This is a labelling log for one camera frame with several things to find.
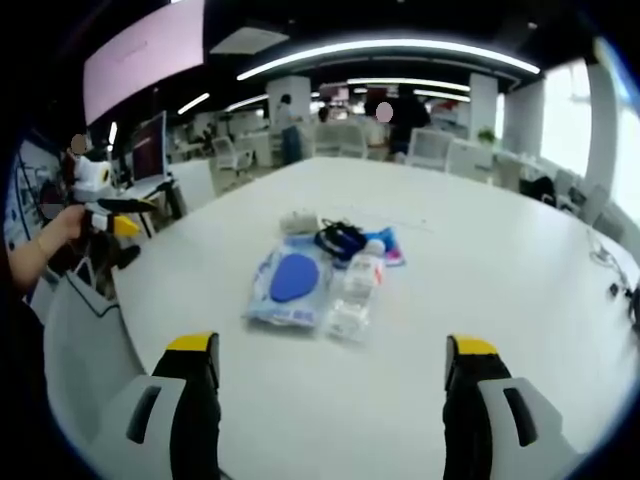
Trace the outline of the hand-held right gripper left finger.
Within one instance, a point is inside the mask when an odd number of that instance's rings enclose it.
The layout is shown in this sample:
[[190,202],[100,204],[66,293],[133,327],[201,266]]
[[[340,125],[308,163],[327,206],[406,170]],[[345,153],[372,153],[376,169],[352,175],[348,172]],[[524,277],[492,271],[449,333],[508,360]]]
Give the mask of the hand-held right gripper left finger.
[[219,479],[219,335],[172,341],[103,411],[92,455],[107,479]]

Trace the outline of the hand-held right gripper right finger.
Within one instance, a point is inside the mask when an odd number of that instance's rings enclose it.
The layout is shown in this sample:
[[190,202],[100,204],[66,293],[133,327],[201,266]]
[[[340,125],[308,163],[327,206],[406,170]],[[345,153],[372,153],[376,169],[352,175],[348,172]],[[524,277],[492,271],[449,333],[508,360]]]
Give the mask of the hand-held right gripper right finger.
[[563,479],[580,455],[563,418],[529,380],[511,375],[497,349],[447,337],[443,407],[445,479]]

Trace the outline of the person's left hand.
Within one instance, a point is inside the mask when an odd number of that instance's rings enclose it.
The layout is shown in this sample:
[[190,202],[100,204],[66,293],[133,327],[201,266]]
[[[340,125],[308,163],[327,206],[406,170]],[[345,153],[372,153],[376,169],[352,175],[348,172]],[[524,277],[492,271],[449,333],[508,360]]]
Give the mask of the person's left hand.
[[82,205],[68,206],[41,230],[38,244],[48,258],[81,236],[85,212]]

